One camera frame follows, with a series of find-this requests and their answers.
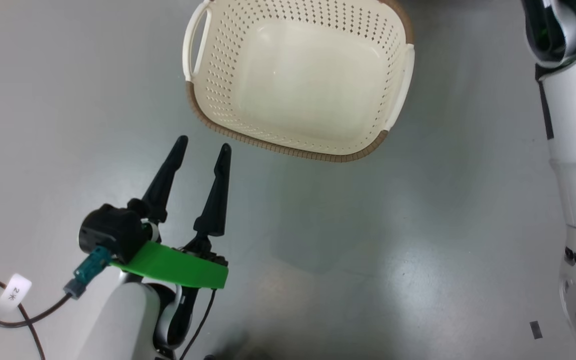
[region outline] white tape on cable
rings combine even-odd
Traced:
[[[0,296],[0,317],[16,309],[21,304],[21,301],[24,300],[32,285],[32,281],[22,275],[18,273],[12,275],[6,289]]]

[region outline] laundry basket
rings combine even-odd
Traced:
[[[410,19],[394,0],[206,0],[185,32],[183,75],[190,106],[210,129],[349,162],[374,151],[402,111],[412,44]]]

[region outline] basket bottom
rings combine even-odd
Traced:
[[[377,137],[387,63],[370,41],[272,20],[251,29],[246,47],[235,100],[247,123],[323,153],[352,153]]]

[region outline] small dark gray tape piece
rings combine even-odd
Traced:
[[[532,330],[532,336],[535,338],[535,340],[543,338],[542,329],[539,328],[539,321],[531,321],[530,328]]]

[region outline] gray surface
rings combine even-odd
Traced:
[[[230,278],[188,359],[226,346],[263,360],[576,359],[521,5],[406,3],[415,75],[375,153],[331,164],[228,140],[230,213],[214,244]],[[226,141],[185,98],[181,41],[195,6],[0,0],[0,280],[34,281],[29,313],[57,300],[83,259],[87,212],[141,195],[183,133],[161,230],[170,245],[192,236]],[[38,325],[48,358],[75,358],[116,275]],[[28,331],[0,329],[9,356],[37,358]]]

